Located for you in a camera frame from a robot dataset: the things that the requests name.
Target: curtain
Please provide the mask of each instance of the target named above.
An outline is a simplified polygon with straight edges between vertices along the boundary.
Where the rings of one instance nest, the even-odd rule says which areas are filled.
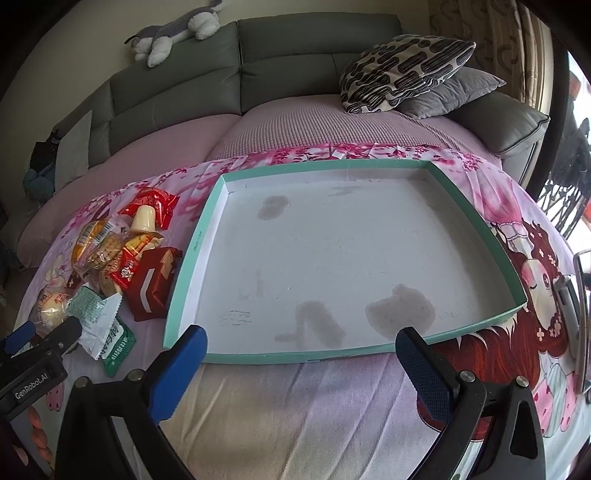
[[[476,42],[466,65],[507,82],[503,92],[539,108],[540,20],[515,0],[429,0],[431,33]]]

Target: packaged bread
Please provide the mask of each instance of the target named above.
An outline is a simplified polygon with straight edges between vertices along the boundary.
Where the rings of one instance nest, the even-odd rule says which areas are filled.
[[[87,270],[86,261],[89,255],[98,247],[98,245],[113,232],[123,237],[128,228],[127,223],[121,218],[116,217],[110,220],[93,220],[87,223],[76,240],[72,249],[72,266],[78,271],[84,273]]]
[[[73,292],[64,287],[47,286],[41,289],[29,318],[41,337],[64,321],[72,296]]]
[[[122,238],[115,232],[107,233],[99,245],[96,246],[86,259],[86,268],[100,270],[113,260],[123,248]]]
[[[121,267],[121,258],[122,253],[119,251],[119,253],[117,253],[115,257],[99,272],[99,288],[106,297],[123,292],[117,282],[111,278],[113,272],[119,271]]]

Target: pink bedsheet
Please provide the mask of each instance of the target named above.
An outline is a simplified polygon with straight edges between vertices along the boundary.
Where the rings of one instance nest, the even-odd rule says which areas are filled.
[[[433,348],[456,369],[470,369],[484,381],[510,382],[518,375],[526,376],[543,430],[548,477],[553,478],[551,473],[562,473],[591,431],[590,408],[574,394],[574,360],[550,288],[560,274],[571,273],[572,253],[523,189],[500,168],[473,154],[426,145],[323,144],[211,161],[131,183],[93,199],[62,230],[27,290],[17,326],[27,319],[42,287],[64,284],[69,278],[72,273],[69,258],[80,228],[92,218],[114,214],[144,186],[158,186],[180,195],[164,245],[185,249],[210,189],[221,174],[259,166],[341,158],[432,161],[487,221],[521,277],[527,306],[503,325]],[[146,368],[150,364],[161,350],[164,323],[162,320],[135,323],[125,304],[120,313],[135,332],[138,343],[117,379],[130,369]],[[62,406],[74,380],[81,375],[93,381],[107,380],[102,365],[91,360],[82,349],[66,355],[64,364],[68,379],[47,395],[40,406],[53,446]],[[320,383],[310,390],[310,382],[316,384],[318,375]],[[426,453],[441,425],[429,418],[404,378],[394,354],[299,367],[203,366],[163,429],[198,478],[303,478],[312,472],[315,478],[330,478],[333,474],[337,478],[365,475],[406,478]],[[339,395],[333,398],[334,391],[323,388],[324,382],[338,388]],[[299,398],[298,395],[301,405],[289,400],[293,396]],[[334,407],[327,408],[327,401]],[[262,428],[264,420],[251,418],[250,410],[245,413],[245,404],[260,409],[259,414],[264,418],[272,413],[271,425],[287,429],[281,430],[281,442],[269,425],[263,429],[265,434],[257,433],[255,425]],[[220,434],[219,422],[226,423],[228,418],[246,423],[232,434],[226,431],[229,428],[226,425]],[[460,466],[462,478],[470,468],[469,460],[473,460],[480,448],[485,430],[483,421]],[[233,453],[244,442],[251,444],[250,455],[260,461],[253,462]],[[322,451],[315,452],[315,445],[322,445]],[[297,465],[291,461],[294,456],[301,460]]]

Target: screw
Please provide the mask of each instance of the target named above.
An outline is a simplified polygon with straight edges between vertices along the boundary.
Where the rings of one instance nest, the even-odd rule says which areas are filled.
[[[77,378],[76,381],[74,382],[74,386],[76,388],[84,388],[85,386],[88,385],[88,380],[89,380],[88,377]]]
[[[515,379],[515,383],[516,383],[517,385],[519,385],[520,387],[523,387],[523,388],[525,388],[525,387],[529,387],[529,386],[530,386],[530,381],[529,381],[529,380],[527,380],[527,378],[525,378],[523,375],[520,375],[520,376],[518,376],[518,377]]]
[[[127,374],[127,378],[132,382],[137,382],[144,377],[144,371],[141,368],[135,368]]]
[[[460,378],[464,381],[464,382],[468,382],[468,383],[472,383],[474,382],[474,380],[476,379],[476,375],[474,375],[472,372],[470,372],[469,370],[462,370],[460,372]]]

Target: wall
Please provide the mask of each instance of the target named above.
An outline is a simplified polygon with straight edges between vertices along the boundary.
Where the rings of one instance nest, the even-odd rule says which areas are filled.
[[[132,61],[123,42],[204,0],[81,0],[37,44],[0,102],[0,202],[10,213],[36,141],[45,140],[108,77]],[[412,33],[428,33],[427,0],[226,0],[222,24],[295,12],[396,13]]]

